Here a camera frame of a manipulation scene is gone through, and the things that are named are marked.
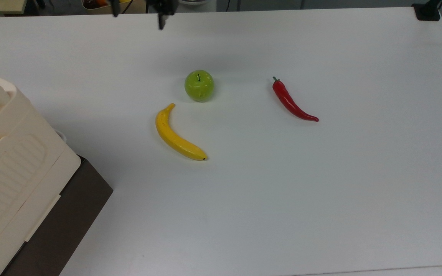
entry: red chili pepper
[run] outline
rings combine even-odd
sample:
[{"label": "red chili pepper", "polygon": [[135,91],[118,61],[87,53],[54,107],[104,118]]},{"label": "red chili pepper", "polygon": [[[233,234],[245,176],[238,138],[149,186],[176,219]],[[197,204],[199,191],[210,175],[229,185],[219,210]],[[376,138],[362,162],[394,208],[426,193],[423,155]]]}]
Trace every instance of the red chili pepper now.
[{"label": "red chili pepper", "polygon": [[275,94],[277,95],[281,103],[287,108],[287,110],[289,110],[289,112],[293,113],[293,115],[303,120],[318,122],[317,117],[307,114],[296,105],[296,103],[293,101],[293,98],[289,96],[289,92],[286,90],[286,86],[284,86],[284,84],[280,80],[276,79],[275,77],[273,78],[275,82],[274,84],[272,84],[272,89],[274,89]]}]

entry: black clamp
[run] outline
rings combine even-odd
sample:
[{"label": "black clamp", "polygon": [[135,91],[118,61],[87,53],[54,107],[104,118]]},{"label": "black clamp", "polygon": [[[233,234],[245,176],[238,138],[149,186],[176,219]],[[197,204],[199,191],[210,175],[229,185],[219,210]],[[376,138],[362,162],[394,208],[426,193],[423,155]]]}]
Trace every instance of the black clamp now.
[{"label": "black clamp", "polygon": [[439,21],[441,18],[439,15],[441,5],[442,0],[429,0],[425,4],[412,4],[412,7],[414,7],[417,19],[420,21]]}]

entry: table surface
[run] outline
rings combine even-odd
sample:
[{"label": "table surface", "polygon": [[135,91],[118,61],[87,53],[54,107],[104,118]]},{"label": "table surface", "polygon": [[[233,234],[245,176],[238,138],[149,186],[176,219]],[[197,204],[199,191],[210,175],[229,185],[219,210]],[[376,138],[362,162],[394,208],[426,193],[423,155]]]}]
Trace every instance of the table surface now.
[{"label": "table surface", "polygon": [[324,274],[324,276],[442,276],[442,267],[346,272],[331,275]]},{"label": "table surface", "polygon": [[1,14],[23,14],[26,0],[0,0]]},{"label": "table surface", "polygon": [[[0,77],[115,190],[64,276],[442,266],[442,21],[412,8],[0,18]],[[207,161],[156,133],[172,102]]]}]

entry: banana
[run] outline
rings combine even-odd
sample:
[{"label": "banana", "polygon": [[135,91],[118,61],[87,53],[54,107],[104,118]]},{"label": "banana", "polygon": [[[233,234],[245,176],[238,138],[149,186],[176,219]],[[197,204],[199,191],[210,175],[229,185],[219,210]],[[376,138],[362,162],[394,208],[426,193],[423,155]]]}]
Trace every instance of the banana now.
[{"label": "banana", "polygon": [[207,159],[207,155],[198,146],[181,138],[172,130],[172,128],[170,128],[168,119],[170,117],[170,112],[174,107],[175,104],[170,103],[167,108],[161,110],[158,112],[158,115],[156,115],[156,129],[158,130],[158,134],[170,147],[188,158],[194,160]]}]

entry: green apple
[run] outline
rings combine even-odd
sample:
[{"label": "green apple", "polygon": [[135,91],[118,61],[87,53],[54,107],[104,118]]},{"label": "green apple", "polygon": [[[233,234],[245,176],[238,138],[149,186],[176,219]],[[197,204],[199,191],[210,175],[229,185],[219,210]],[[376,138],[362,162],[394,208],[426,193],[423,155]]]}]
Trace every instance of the green apple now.
[{"label": "green apple", "polygon": [[185,92],[194,101],[204,101],[213,94],[213,77],[204,70],[195,70],[185,79]]}]

